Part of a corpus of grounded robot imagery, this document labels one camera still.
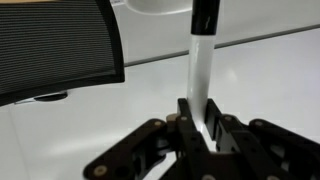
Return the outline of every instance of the white table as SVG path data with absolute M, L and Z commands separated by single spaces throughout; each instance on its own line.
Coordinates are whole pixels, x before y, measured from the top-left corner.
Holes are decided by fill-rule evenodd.
M 265 118 L 320 142 L 319 52 L 320 30 L 219 49 L 210 97 L 245 123 Z M 187 61 L 129 67 L 123 84 L 71 90 L 55 103 L 2 107 L 2 178 L 82 179 L 87 163 L 140 124 L 176 112 L 177 98 L 186 96 Z M 168 159 L 147 179 L 159 177 Z

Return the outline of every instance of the white surface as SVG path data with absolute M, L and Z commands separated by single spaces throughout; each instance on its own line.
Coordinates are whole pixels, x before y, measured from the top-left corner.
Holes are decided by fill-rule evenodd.
M 313 30 L 218 49 L 209 97 L 224 113 L 235 114 L 245 123 L 265 118 L 320 142 L 319 42 L 320 30 Z M 6 175 L 2 178 L 81 179 L 87 163 L 141 123 L 176 112 L 177 98 L 186 96 L 187 64 L 184 56 L 134 66 L 126 69 L 124 84 L 76 89 L 56 103 L 11 105 L 10 111 L 1 108 L 1 132 L 6 132 L 1 138 L 11 138 L 2 141 L 18 142 L 11 124 L 3 121 L 10 117 L 29 174 L 21 165 L 18 146 L 9 144 L 0 160 Z M 15 158 L 20 168 L 12 174 L 7 162 Z M 157 179 L 167 166 L 160 166 L 147 179 Z
M 127 7 L 146 15 L 167 15 L 191 10 L 192 0 L 125 0 Z
M 8 106 L 0 108 L 0 143 L 1 179 L 28 179 L 27 167 Z
M 217 43 L 320 24 L 319 7 L 319 0 L 222 0 Z M 126 62 L 188 50 L 190 11 L 148 16 L 124 4 L 114 9 Z
M 187 99 L 195 125 L 203 132 L 215 36 L 191 35 Z

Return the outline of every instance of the marker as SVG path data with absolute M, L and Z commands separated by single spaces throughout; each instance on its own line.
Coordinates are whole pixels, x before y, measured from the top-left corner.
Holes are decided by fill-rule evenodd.
M 193 1 L 187 99 L 200 132 L 204 127 L 219 6 L 220 0 Z

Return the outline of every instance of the bolt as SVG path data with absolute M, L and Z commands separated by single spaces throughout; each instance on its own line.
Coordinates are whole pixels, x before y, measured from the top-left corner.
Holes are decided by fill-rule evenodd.
M 101 177 L 103 175 L 105 175 L 108 171 L 108 168 L 107 166 L 105 165 L 100 165 L 100 166 L 97 166 L 94 171 L 93 171 L 93 174 L 96 176 L 96 177 Z
M 216 180 L 216 178 L 214 178 L 213 176 L 206 174 L 204 176 L 202 176 L 201 180 Z
M 157 122 L 155 122 L 155 123 L 154 123 L 154 125 L 156 125 L 156 126 L 160 126 L 160 125 L 161 125 L 161 121 L 157 121 Z
M 263 122 L 261 122 L 261 121 L 256 121 L 254 124 L 255 124 L 256 126 L 263 126 Z
M 182 120 L 182 121 L 186 121 L 186 120 L 188 120 L 188 118 L 185 117 L 185 116 L 182 116 L 182 117 L 181 117 L 181 120 Z
M 278 178 L 277 176 L 268 176 L 267 180 L 280 180 L 280 178 Z
M 231 121 L 232 117 L 231 116 L 226 116 L 226 117 L 224 117 L 224 119 L 227 120 L 227 121 Z

